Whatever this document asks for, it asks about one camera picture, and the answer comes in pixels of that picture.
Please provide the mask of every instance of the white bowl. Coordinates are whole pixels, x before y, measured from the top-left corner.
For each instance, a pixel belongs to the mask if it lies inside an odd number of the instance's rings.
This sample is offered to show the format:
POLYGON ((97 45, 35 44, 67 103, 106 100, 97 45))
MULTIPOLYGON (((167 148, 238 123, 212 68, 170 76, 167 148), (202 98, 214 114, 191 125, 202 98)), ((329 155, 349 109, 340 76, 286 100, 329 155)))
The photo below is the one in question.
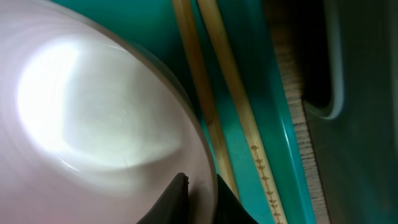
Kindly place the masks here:
POLYGON ((135 223, 178 172, 212 221, 211 154, 156 66, 51 2, 2 0, 0 27, 2 223, 135 223))

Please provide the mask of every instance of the chopstick decorative pattern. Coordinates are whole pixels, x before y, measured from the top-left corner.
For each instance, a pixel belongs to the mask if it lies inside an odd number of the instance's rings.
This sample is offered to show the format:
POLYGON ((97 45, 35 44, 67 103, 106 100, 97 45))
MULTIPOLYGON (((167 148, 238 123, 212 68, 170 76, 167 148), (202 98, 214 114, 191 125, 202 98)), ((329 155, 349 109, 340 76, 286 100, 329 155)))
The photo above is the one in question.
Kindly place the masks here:
POLYGON ((259 149, 259 147, 258 146, 251 146, 250 149, 254 151, 254 155, 256 156, 256 159, 254 161, 257 163, 257 165, 256 165, 257 169, 260 170, 261 181, 264 181, 266 183, 267 200, 271 203, 271 207, 273 208, 273 211, 271 211, 271 212, 272 212, 272 215, 275 216, 275 219, 277 220, 276 224, 284 224, 283 222, 281 222, 279 220, 279 217, 281 216, 281 214, 278 213, 278 210, 276 209, 278 207, 278 203, 277 203, 277 200, 272 197, 272 194, 274 194, 274 192, 271 191, 270 188, 269 188, 269 184, 268 184, 269 177, 267 177, 265 175, 264 169, 266 167, 265 167, 265 165, 262 164, 264 160, 260 159, 258 151, 257 151, 259 149))

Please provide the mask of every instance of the chopsticks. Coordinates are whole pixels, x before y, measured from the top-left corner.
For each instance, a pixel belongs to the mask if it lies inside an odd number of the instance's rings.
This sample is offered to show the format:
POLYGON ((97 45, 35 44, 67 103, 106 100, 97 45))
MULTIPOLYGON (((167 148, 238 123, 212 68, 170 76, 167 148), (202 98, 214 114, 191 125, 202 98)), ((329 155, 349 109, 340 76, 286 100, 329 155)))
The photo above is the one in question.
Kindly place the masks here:
POLYGON ((223 20, 216 0, 198 0, 199 9, 205 23, 211 43, 220 63, 224 79, 238 112, 246 141, 261 179, 262 188, 267 197, 268 206, 276 224, 287 224, 284 209, 279 198, 274 177, 267 159, 260 132, 240 79, 238 66, 229 44, 223 20))
POLYGON ((223 130, 221 128, 220 117, 218 116, 205 61, 200 48, 190 0, 172 0, 172 4, 220 174, 228 187, 235 194, 236 198, 239 198, 223 130))

